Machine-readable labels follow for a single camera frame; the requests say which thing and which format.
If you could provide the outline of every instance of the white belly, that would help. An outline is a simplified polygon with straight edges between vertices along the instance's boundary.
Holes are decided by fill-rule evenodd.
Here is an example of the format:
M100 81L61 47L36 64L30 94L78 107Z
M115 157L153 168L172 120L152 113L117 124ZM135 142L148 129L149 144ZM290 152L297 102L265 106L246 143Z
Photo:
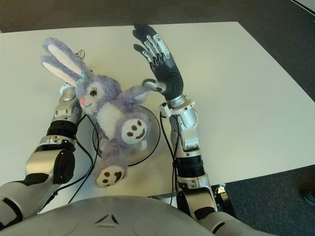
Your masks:
M109 140L115 137L116 122L123 115L117 107L108 102L99 110L96 119Z

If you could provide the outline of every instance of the purple plush rabbit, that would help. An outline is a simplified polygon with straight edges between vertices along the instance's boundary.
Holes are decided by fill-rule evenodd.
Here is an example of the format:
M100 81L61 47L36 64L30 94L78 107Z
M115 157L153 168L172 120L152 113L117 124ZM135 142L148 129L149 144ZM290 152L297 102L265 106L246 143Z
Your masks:
M107 76L94 75L64 43L48 38L44 48L51 54L41 58L50 72L75 86L82 110L99 124L101 160L94 169L96 184L110 186L126 177L127 155L139 146L146 147L152 121L138 104L150 94L142 86L125 91Z

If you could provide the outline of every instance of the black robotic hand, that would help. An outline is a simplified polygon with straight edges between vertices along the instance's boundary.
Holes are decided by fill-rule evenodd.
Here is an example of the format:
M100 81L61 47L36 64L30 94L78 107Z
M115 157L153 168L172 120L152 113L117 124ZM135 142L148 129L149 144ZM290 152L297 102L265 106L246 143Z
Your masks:
M184 87L183 79L163 39L148 25L136 23L134 28L133 35L146 49L138 44L134 44L133 47L147 59L157 79L157 81L146 79L142 85L160 92L168 101L181 96Z

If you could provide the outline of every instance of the bunny ear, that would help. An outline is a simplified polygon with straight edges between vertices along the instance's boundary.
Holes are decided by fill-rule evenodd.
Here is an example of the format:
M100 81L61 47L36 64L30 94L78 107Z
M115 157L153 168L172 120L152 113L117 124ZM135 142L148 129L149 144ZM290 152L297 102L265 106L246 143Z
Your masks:
M47 70L62 78L68 84L77 87L77 81L80 79L80 76L62 65L56 58L53 56L43 56L41 63Z
M86 76L85 78L92 76L91 71L85 66L83 61L63 42L55 38L48 38L45 40L43 47L68 71L72 71L78 76L74 78L76 81L82 76Z

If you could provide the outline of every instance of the pink nose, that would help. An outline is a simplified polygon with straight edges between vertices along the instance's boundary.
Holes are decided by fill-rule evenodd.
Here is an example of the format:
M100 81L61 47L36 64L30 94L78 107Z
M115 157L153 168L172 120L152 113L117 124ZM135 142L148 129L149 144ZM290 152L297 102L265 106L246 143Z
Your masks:
M85 98L80 98L80 104L85 104Z

